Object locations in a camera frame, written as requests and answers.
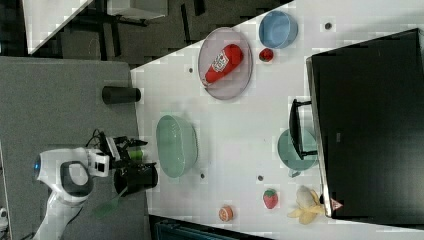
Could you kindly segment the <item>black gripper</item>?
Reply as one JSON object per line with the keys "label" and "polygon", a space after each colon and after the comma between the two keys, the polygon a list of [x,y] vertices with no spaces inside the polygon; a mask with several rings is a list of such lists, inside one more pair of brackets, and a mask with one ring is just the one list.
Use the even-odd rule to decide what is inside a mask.
{"label": "black gripper", "polygon": [[119,169],[141,164],[142,160],[131,160],[129,152],[141,150],[142,146],[147,145],[146,141],[128,138],[127,136],[115,138],[107,137],[104,132],[100,132],[98,137],[101,152],[109,157],[110,169]]}

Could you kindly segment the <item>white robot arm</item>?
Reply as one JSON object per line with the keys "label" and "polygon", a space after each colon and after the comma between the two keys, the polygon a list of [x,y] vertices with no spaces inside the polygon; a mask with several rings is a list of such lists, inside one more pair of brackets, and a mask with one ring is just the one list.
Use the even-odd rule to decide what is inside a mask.
{"label": "white robot arm", "polygon": [[96,177],[111,176],[119,197],[157,185],[155,165],[142,161],[139,148],[147,144],[145,141],[108,137],[98,130],[92,137],[98,141],[96,147],[54,149],[38,155],[35,177],[51,193],[45,217],[32,240],[60,240],[91,195]]}

